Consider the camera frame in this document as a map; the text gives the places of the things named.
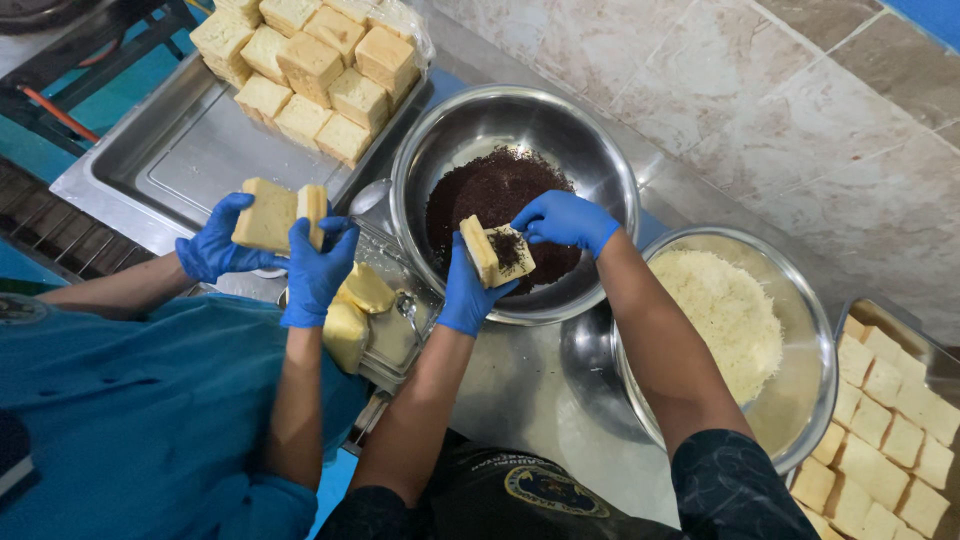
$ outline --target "blue nitrile glove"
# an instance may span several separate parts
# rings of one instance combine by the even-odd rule
[[[460,231],[453,233],[453,257],[446,274],[446,301],[437,317],[437,324],[466,335],[477,336],[480,325],[493,309],[493,303],[514,290],[519,281],[512,280],[498,287],[483,288],[473,263],[467,257],[467,243]]]
[[[253,204],[250,193],[230,193],[210,213],[206,225],[193,238],[177,238],[174,244],[180,266],[194,280],[216,283],[227,272],[260,268],[286,268],[290,262],[266,250],[245,248],[230,240],[240,210]]]
[[[324,248],[310,243],[310,220],[302,217],[290,228],[290,269],[287,275],[287,308],[282,327],[313,328],[326,322],[326,311],[337,289],[353,270],[360,228],[348,217],[325,217]]]
[[[620,224],[587,199],[551,190],[524,207],[510,226],[523,233],[531,244],[548,241],[577,246],[598,258]]]

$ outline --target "steel basin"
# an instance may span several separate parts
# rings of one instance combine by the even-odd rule
[[[677,249],[714,253],[749,272],[774,299],[774,313],[783,328],[783,360],[760,395],[742,408],[757,442],[777,472],[786,474],[816,448],[836,402],[836,351],[823,306],[788,258],[749,233],[721,226],[686,227],[651,243],[643,250],[643,258],[650,262]],[[631,407],[650,437],[665,448],[657,420],[630,371],[615,323],[613,337],[617,370]]]
[[[533,149],[560,167],[577,194],[604,207],[636,241],[639,194],[630,164],[588,114],[549,92],[526,86],[466,89],[426,114],[404,138],[390,194],[394,231],[418,272],[441,295],[446,272],[433,262],[425,209],[437,181],[496,146]],[[606,297],[584,252],[559,281],[496,303],[487,319],[514,325],[556,323]]]

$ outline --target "plastic bag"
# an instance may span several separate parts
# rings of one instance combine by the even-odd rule
[[[399,0],[383,0],[368,15],[371,26],[380,26],[384,30],[399,36],[414,47],[414,63],[423,78],[426,78],[430,62],[437,56],[433,41],[427,34],[426,21],[413,8]]]

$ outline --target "marble tile wall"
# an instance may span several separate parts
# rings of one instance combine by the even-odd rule
[[[960,343],[960,57],[875,0],[432,0]]]

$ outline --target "black shirt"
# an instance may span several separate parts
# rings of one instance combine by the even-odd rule
[[[317,538],[818,538],[766,452],[740,433],[701,431],[674,455],[683,531],[624,514],[552,461],[451,433],[417,509],[386,487],[363,487],[344,497]]]

